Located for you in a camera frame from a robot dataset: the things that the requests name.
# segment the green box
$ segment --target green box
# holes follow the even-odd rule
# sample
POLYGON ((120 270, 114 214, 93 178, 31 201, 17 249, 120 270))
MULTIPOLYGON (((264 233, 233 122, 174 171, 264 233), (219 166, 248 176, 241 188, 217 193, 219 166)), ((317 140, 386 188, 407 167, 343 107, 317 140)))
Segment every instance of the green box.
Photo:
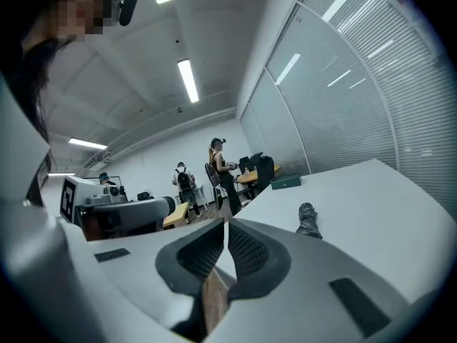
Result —
POLYGON ((271 180, 271 188, 283 189, 301 185, 301 177, 298 173, 280 174, 271 180))

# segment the metal frame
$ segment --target metal frame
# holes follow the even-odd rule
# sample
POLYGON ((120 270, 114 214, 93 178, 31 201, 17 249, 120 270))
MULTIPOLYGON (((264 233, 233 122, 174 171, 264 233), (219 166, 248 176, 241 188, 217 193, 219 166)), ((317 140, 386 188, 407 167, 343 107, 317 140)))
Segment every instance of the metal frame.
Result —
POLYGON ((254 93, 254 90, 256 90, 257 84, 258 84, 258 82, 260 81, 260 78, 261 78, 261 76, 262 76, 263 69, 265 68, 265 66, 267 65, 267 63, 268 63, 268 61, 269 61, 269 59, 270 59, 270 57, 271 57, 271 55, 273 54, 274 49, 276 48, 276 45, 277 45, 279 39, 281 38, 281 35, 282 35, 282 33, 283 33, 283 30, 284 30, 284 27, 286 26, 286 24, 287 24, 287 22, 288 22, 288 20, 289 20, 289 18, 290 18, 290 16, 291 16, 293 10, 295 9, 295 6, 296 6, 295 2, 296 2, 296 1, 297 1, 297 0, 293 0, 293 2, 292 2, 292 4, 291 4, 291 7, 290 7, 289 10, 287 11, 286 17, 284 18, 284 20, 283 20, 283 22, 282 22, 282 24, 281 24, 281 27, 279 28, 278 33, 276 34, 276 37, 275 37, 275 39, 273 40, 273 43, 272 43, 272 45, 271 45, 271 47, 270 47, 270 49, 269 49, 269 51, 268 51, 268 54, 266 55, 266 58, 265 58, 265 60, 263 61, 262 68, 261 68, 261 70, 259 71, 258 76, 257 76, 257 80, 255 81, 255 84, 252 86, 252 89, 251 89, 250 92, 249 92, 248 100, 246 100, 246 102, 242 104, 242 106, 244 106, 244 109, 242 109, 242 111, 241 111, 241 109, 240 109, 240 113, 241 113, 241 114, 240 114, 239 117, 238 117, 238 112, 236 112, 236 118, 237 118, 238 120, 241 119, 241 116, 243 115, 244 110, 246 109, 246 107, 248 106, 248 104, 249 104, 249 102, 250 102, 250 100, 251 100, 251 97, 252 97, 252 95, 253 95, 253 93, 254 93))
POLYGON ((389 110, 388 108, 388 104, 387 104, 387 100, 384 96, 384 93, 383 91, 381 90, 378 82, 376 81, 375 77, 373 76, 373 73, 371 71, 371 69, 368 67, 368 65, 366 64, 365 60, 363 59, 363 57, 356 51, 356 49, 353 47, 353 45, 351 44, 351 42, 349 42, 345 36, 343 36, 339 31, 338 29, 336 29, 334 26, 332 26, 330 23, 328 23, 327 21, 324 21, 322 19, 322 16, 320 16, 319 14, 317 14, 313 9, 310 9, 309 7, 307 7, 304 3, 302 3, 301 1, 297 0, 296 1, 296 4, 298 4, 299 6, 301 6, 302 8, 306 9, 307 11, 309 11, 310 13, 314 14, 315 16, 317 16, 320 20, 322 20, 323 23, 325 23, 328 27, 330 27, 330 29, 332 29, 339 37, 340 39, 343 40, 344 43, 346 43, 346 45, 351 49, 351 51, 356 55, 356 58, 362 63, 362 66, 363 68, 366 70, 367 74, 368 74, 368 77, 371 79, 371 81, 373 82, 373 85, 376 89, 376 91, 378 92, 378 95, 379 97, 381 98, 381 102, 384 106, 384 110, 386 112, 386 116, 387 116, 387 120, 388 120, 388 124, 391 128, 391 133, 392 133, 392 140, 393 140, 393 148, 395 150, 395 160, 396 160, 396 170, 399 172, 400 171, 400 153, 398 152, 398 141, 397 141, 397 133, 396 133, 396 130, 395 130, 395 126, 393 125, 393 120, 392 120, 392 116, 391 116, 391 111, 389 110))
POLYGON ((284 99, 284 95, 281 93, 281 90, 279 90, 278 86, 276 85, 276 82, 274 81, 272 75, 270 74, 270 72, 268 71, 268 69, 266 68, 266 66, 265 66, 263 69, 265 70, 266 75, 267 75, 267 76, 271 79, 271 81, 273 82, 273 85, 276 87, 276 90, 278 91, 279 96, 283 99, 282 102, 284 103, 284 106, 286 106, 288 115, 291 117, 291 121, 292 121, 292 123, 293 123, 293 126, 295 127, 295 130, 296 130, 296 133, 297 133, 297 135, 298 135, 298 138, 300 139, 301 148, 303 149, 303 153, 305 154, 306 163, 308 164, 309 174, 312 174, 313 172, 311 171, 311 165, 309 164, 308 153, 306 152, 305 144, 303 143, 303 139, 301 138, 300 131, 298 130, 298 127, 297 127, 297 123, 295 122, 295 119, 293 119, 291 110, 290 110, 290 108, 288 107, 286 100, 284 99))

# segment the woman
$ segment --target woman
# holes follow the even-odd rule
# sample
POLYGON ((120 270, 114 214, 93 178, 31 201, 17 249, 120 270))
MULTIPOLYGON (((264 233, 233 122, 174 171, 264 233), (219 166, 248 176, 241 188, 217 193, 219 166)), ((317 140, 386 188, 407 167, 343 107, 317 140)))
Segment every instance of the woman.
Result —
MULTIPOLYGON (((7 30, 0 38, 1 73, 29 121, 47 140, 40 91, 48 82, 50 63, 77 37, 101 31, 104 22, 116 15, 119 0, 2 0, 0 4, 7 30)), ((39 174, 50 169, 48 155, 39 174)), ((37 177, 27 198, 43 206, 37 177)))
POLYGON ((230 204, 230 211, 232 216, 235 216, 238 213, 238 210, 241 208, 241 202, 236 193, 235 186, 233 185, 233 177, 230 174, 231 170, 235 170, 237 166, 228 165, 226 166, 226 161, 222 157, 222 144, 225 140, 213 139, 211 141, 211 150, 209 162, 213 168, 218 172, 219 178, 221 179, 221 187, 223 187, 228 194, 228 202, 230 204))

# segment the black backpack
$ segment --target black backpack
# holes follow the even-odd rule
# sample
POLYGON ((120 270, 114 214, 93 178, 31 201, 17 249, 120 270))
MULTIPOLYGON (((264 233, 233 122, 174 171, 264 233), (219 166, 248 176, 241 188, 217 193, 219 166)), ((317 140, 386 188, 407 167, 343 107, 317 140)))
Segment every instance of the black backpack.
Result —
POLYGON ((219 174, 217 174, 217 171, 210 163, 205 164, 205 170, 208 174, 208 178, 212 186, 217 187, 221 183, 221 178, 219 178, 219 174))
POLYGON ((179 171, 178 169, 175 169, 176 173, 178 173, 178 183, 181 187, 181 191, 183 189, 192 188, 191 177, 186 173, 186 169, 187 168, 184 168, 184 171, 179 171))

